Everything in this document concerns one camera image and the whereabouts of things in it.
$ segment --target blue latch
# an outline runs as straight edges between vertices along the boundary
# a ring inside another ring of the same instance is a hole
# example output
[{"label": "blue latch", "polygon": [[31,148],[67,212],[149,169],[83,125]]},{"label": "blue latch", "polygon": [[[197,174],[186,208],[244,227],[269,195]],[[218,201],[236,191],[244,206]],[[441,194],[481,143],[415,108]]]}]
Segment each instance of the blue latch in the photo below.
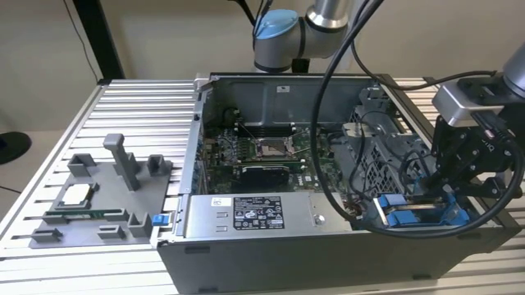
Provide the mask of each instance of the blue latch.
[{"label": "blue latch", "polygon": [[151,221],[153,226],[168,226],[170,224],[170,216],[158,214]]}]

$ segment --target motherboard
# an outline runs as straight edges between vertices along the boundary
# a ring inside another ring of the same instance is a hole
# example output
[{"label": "motherboard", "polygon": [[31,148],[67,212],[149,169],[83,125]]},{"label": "motherboard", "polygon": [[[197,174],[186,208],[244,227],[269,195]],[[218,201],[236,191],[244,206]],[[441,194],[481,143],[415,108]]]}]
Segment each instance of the motherboard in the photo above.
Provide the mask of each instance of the motherboard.
[{"label": "motherboard", "polygon": [[[210,194],[322,192],[312,164],[309,128],[237,124],[209,133],[214,134],[205,140]],[[318,142],[332,189],[347,192],[344,174],[324,133]]]}]

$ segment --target black pole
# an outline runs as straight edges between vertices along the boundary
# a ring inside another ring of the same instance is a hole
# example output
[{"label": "black pole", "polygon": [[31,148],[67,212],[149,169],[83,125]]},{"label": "black pole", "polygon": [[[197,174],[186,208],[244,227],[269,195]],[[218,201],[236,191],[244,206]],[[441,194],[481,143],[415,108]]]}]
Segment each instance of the black pole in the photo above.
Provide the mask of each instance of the black pole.
[{"label": "black pole", "polygon": [[74,0],[105,79],[126,79],[101,0]]}]

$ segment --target floor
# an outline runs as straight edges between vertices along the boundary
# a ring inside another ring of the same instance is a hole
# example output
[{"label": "floor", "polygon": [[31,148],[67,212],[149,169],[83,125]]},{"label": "floor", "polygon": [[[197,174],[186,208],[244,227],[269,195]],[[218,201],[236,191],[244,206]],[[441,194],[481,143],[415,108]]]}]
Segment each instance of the floor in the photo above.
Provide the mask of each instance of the floor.
[{"label": "floor", "polygon": [[[63,130],[26,132],[34,141],[29,152],[15,161],[0,165],[0,186],[23,191],[42,162],[50,154]],[[0,220],[10,211],[19,194],[0,189]]]}]

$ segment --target barcode sticker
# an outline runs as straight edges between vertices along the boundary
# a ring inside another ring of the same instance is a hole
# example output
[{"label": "barcode sticker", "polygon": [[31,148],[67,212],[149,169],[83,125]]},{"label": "barcode sticker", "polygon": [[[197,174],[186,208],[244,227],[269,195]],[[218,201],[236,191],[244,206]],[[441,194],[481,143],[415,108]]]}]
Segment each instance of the barcode sticker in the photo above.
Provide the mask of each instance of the barcode sticker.
[{"label": "barcode sticker", "polygon": [[232,207],[232,198],[212,198],[213,207]]}]

